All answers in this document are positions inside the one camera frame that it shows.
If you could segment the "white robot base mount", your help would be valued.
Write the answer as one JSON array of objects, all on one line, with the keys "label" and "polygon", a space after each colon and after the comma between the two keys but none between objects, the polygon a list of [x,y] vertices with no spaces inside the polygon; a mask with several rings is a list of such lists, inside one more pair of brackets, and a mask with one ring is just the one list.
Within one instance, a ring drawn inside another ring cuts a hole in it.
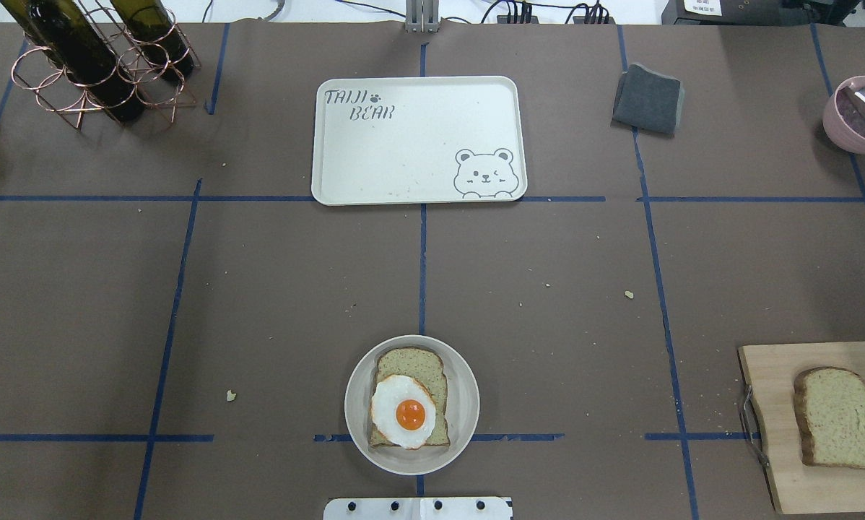
[{"label": "white robot base mount", "polygon": [[512,499],[483,497],[340,498],[323,519],[513,519]]}]

